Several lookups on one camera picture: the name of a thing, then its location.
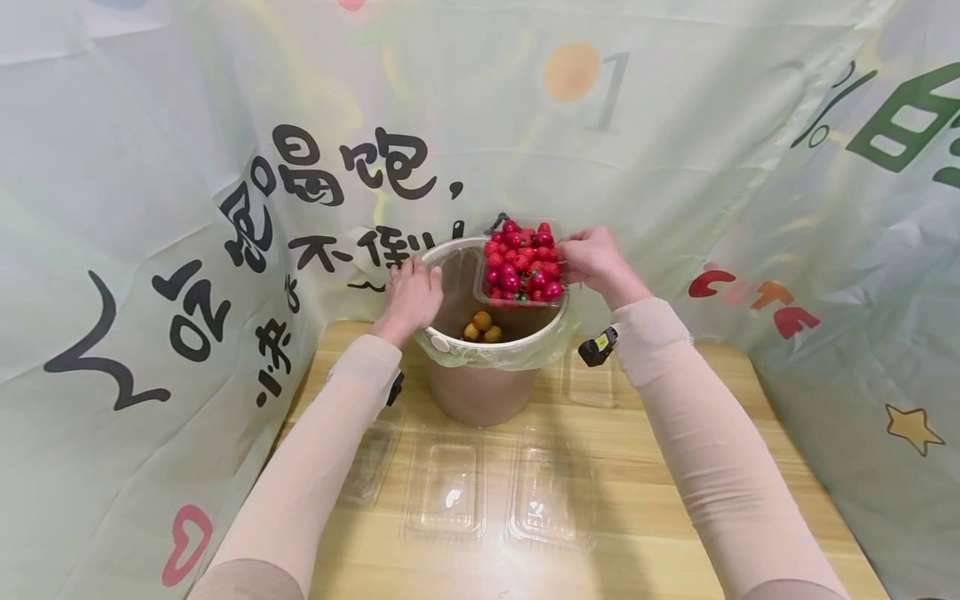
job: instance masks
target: beige arm sleeve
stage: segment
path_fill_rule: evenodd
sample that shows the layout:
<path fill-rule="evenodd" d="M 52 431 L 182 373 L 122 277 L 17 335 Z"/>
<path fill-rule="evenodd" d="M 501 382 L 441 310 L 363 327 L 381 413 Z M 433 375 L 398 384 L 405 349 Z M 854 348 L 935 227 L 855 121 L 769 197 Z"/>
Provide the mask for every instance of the beige arm sleeve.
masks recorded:
<path fill-rule="evenodd" d="M 617 357 L 726 596 L 848 598 L 759 432 L 670 305 L 641 300 L 613 321 Z"/>
<path fill-rule="evenodd" d="M 209 592 L 205 580 L 228 572 L 219 565 L 239 566 L 234 562 L 250 560 L 275 565 L 297 582 L 303 597 L 309 595 L 320 534 L 364 432 L 386 405 L 399 362 L 399 349 L 371 335 L 357 338 L 347 348 L 230 525 L 209 570 L 195 586 L 198 593 L 206 590 L 203 598 L 257 598 L 257 593 L 269 592 L 247 589 L 246 596 Z"/>

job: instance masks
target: table surface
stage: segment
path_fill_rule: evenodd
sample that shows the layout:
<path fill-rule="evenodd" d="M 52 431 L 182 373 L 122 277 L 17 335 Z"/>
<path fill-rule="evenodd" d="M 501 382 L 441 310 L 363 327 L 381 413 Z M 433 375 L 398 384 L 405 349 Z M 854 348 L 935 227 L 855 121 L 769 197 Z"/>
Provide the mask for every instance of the table surface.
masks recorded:
<path fill-rule="evenodd" d="M 327 329 L 279 440 L 323 386 L 340 353 L 368 327 L 339 322 Z M 749 359 L 729 347 L 699 345 L 698 349 L 753 419 L 811 531 L 852 597 L 888 598 L 846 524 L 778 423 Z M 321 539 L 310 598 L 722 598 L 636 391 L 615 364 L 608 370 L 606 366 L 588 370 L 575 358 L 541 370 L 523 412 L 483 434 L 488 450 L 487 528 L 479 541 L 462 543 L 402 533 L 417 432 L 425 424 L 453 425 L 430 397 L 425 354 L 416 344 L 405 348 L 401 367 L 406 379 L 400 401 L 406 416 L 396 454 L 375 503 L 364 508 L 341 503 L 334 510 Z M 548 429 L 589 448 L 596 506 L 592 552 L 508 540 L 514 455 L 518 437 L 528 426 Z"/>

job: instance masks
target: trash can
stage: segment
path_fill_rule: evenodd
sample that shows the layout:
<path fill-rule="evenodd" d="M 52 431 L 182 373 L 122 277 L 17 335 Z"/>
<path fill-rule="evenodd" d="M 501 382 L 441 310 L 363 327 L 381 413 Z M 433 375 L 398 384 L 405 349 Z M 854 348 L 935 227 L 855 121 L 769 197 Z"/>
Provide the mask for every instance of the trash can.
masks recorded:
<path fill-rule="evenodd" d="M 417 340 L 431 360 L 426 373 L 440 408 L 461 423 L 488 427 L 519 413 L 533 393 L 537 369 L 559 360 L 576 331 L 570 294 L 559 306 L 506 308 L 484 304 L 473 295 L 483 265 L 486 237 L 451 240 L 423 256 L 427 266 L 444 269 L 444 303 L 433 324 Z M 489 312 L 503 331 L 495 344 L 465 342 L 464 327 L 479 311 Z"/>

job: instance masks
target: fabric backdrop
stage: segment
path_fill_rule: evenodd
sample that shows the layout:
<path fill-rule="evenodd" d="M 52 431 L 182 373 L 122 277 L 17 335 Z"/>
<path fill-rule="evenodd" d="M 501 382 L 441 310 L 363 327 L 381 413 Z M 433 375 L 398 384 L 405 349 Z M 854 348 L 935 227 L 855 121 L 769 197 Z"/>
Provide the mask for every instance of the fabric backdrop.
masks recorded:
<path fill-rule="evenodd" d="M 507 211 L 610 226 L 750 353 L 892 596 L 955 598 L 958 19 L 0 0 L 0 597 L 185 595 L 325 325 Z"/>

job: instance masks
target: yellow star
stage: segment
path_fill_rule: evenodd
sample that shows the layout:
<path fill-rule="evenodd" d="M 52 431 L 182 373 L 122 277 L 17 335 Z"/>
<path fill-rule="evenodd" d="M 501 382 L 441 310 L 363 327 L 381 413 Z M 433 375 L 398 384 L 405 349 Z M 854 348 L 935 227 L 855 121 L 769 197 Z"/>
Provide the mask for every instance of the yellow star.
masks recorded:
<path fill-rule="evenodd" d="M 887 404 L 887 414 L 890 415 L 887 433 L 910 442 L 921 456 L 926 456 L 927 444 L 946 443 L 926 425 L 926 410 L 923 408 L 903 413 Z"/>

